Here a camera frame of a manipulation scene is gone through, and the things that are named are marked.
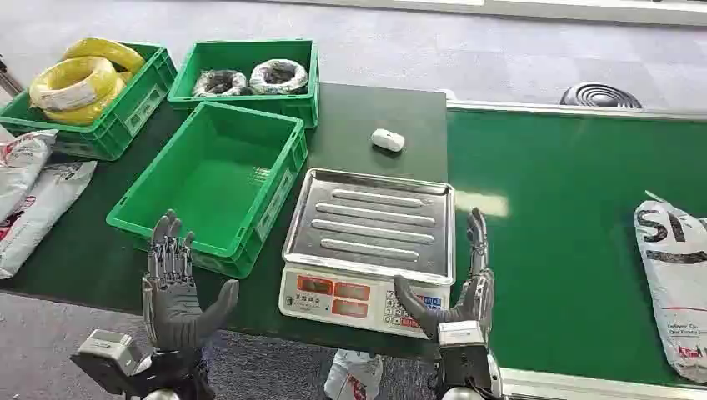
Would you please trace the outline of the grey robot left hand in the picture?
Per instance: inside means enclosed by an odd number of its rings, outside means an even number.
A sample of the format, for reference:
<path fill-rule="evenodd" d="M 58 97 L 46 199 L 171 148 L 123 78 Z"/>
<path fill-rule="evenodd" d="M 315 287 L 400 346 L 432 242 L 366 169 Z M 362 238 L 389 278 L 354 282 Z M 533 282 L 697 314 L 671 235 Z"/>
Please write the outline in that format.
<path fill-rule="evenodd" d="M 142 277 L 145 328 L 151 344 L 162 352 L 202 347 L 238 303 L 240 282 L 225 281 L 215 302 L 203 309 L 193 278 L 194 233 L 180 237 L 182 221 L 167 210 L 149 241 L 148 271 Z"/>

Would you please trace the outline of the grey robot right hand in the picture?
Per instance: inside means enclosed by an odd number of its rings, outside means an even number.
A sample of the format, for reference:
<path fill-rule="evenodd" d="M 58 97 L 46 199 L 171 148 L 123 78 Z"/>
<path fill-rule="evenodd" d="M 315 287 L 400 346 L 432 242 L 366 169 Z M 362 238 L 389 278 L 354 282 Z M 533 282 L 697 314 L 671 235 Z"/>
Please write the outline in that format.
<path fill-rule="evenodd" d="M 438 339 L 440 324 L 462 321 L 478 322 L 483 339 L 489 338 L 494 305 L 494 273 L 489 267 L 487 224 L 483 213 L 476 207 L 467 216 L 467 237 L 470 241 L 469 274 L 452 308 L 426 308 L 424 302 L 414 295 L 409 281 L 401 275 L 394 276 L 396 298 L 431 340 Z"/>

